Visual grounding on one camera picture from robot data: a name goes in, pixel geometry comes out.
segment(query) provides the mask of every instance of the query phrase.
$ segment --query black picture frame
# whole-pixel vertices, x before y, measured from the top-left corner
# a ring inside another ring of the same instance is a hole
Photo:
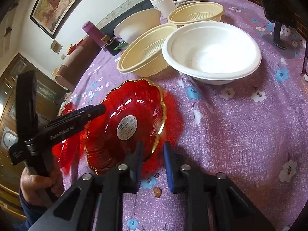
[[[44,31],[49,37],[51,37],[52,39],[55,39],[57,34],[59,33],[60,29],[62,28],[63,24],[65,23],[65,21],[67,20],[67,18],[70,16],[70,14],[73,12],[73,10],[76,8],[76,6],[81,2],[81,0],[75,0],[73,2],[73,4],[70,6],[70,8],[68,9],[68,11],[65,13],[65,15],[63,16],[63,18],[61,19],[61,21],[59,22],[59,25],[57,26],[57,28],[54,30],[53,33],[50,33],[49,31],[47,31],[38,21],[36,21],[33,17],[34,11],[36,9],[36,6],[38,4],[40,0],[36,0],[34,7],[32,9],[31,15],[30,15],[30,19],[39,27],[41,28],[42,31]]]

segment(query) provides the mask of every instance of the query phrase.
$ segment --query framed painting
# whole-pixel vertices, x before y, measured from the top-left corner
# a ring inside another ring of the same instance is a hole
[[[81,0],[37,0],[30,19],[52,39]]]

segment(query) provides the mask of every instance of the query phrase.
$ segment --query metal screw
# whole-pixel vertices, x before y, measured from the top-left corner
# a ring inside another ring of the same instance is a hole
[[[128,169],[128,166],[127,166],[126,164],[120,164],[120,165],[118,166],[118,169],[119,169],[119,170],[127,170],[127,169]]]
[[[217,178],[220,179],[220,180],[224,180],[224,179],[226,179],[226,177],[227,177],[224,173],[218,173],[216,176],[217,176]]]
[[[188,171],[188,170],[190,170],[190,166],[187,165],[187,164],[184,164],[184,165],[181,166],[181,169],[184,170],[184,171]]]
[[[92,175],[90,173],[86,173],[82,176],[83,180],[90,180],[92,178]]]

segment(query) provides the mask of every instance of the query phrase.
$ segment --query human hand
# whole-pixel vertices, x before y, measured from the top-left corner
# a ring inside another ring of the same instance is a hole
[[[34,206],[45,206],[44,201],[38,194],[38,190],[48,187],[51,187],[51,192],[58,197],[64,192],[62,172],[55,156],[53,156],[53,164],[49,177],[30,175],[29,169],[25,167],[20,178],[22,194],[26,202]]]

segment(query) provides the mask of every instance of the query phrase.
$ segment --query brown crumb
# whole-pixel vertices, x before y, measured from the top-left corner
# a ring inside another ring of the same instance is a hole
[[[163,192],[159,187],[154,187],[153,192],[155,194],[155,198],[159,198],[161,196],[161,193]]]

